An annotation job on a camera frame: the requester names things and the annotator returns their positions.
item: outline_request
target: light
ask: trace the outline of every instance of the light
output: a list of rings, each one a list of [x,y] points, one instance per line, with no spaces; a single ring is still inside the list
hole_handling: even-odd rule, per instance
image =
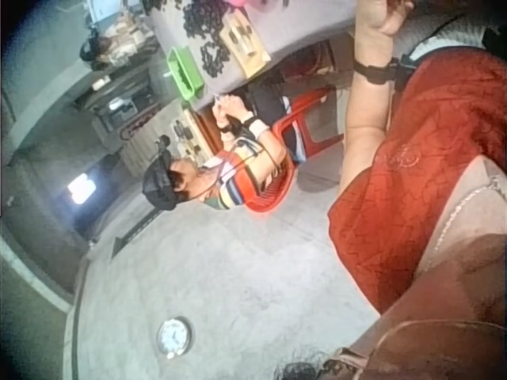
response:
[[[83,204],[97,190],[95,183],[86,174],[81,174],[67,186],[76,204]]]
[[[96,81],[94,84],[92,84],[93,91],[98,91],[99,89],[101,89],[102,87],[104,87],[105,85],[107,85],[110,82],[111,82],[111,78],[108,75],[106,75],[103,78],[100,78],[98,81]]]
[[[116,111],[119,107],[124,105],[124,100],[121,97],[115,97],[113,100],[109,102],[109,109],[111,111]]]

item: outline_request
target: red patterned top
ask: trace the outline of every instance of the red patterned top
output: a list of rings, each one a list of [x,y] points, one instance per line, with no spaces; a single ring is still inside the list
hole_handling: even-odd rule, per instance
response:
[[[438,52],[410,80],[372,167],[329,212],[338,256],[380,313],[410,286],[470,162],[505,171],[506,117],[507,70],[485,52]]]

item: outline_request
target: green plastic tray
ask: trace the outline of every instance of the green plastic tray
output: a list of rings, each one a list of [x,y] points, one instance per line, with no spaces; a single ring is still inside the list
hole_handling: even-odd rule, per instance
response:
[[[203,77],[188,47],[173,47],[167,55],[167,66],[184,100],[194,98],[204,86]]]

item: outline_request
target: gray tablecloth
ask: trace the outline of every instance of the gray tablecloth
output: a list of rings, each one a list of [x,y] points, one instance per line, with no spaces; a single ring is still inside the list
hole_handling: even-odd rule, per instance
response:
[[[183,0],[185,6],[190,0]],[[353,24],[356,11],[355,0],[290,0],[284,8],[282,0],[249,0],[245,11],[272,61],[265,68],[276,65],[288,54],[320,40],[324,40]],[[199,110],[213,100],[213,94],[227,93],[247,82],[242,68],[231,56],[223,73],[210,77],[201,69],[200,37],[188,38],[183,29],[183,12],[174,8],[171,0],[161,11],[153,9],[151,19],[155,35],[165,53],[172,47],[189,46],[204,78],[203,96],[192,102]]]

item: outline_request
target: striped shirt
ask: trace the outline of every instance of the striped shirt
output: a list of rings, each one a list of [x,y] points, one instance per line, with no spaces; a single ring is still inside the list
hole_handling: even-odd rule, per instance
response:
[[[229,210],[250,202],[259,196],[272,177],[262,184],[252,174],[249,164],[264,150],[257,141],[240,137],[236,139],[231,151],[222,150],[215,157],[209,159],[205,168],[222,166],[216,186],[219,191],[212,192],[204,202],[217,210]]]

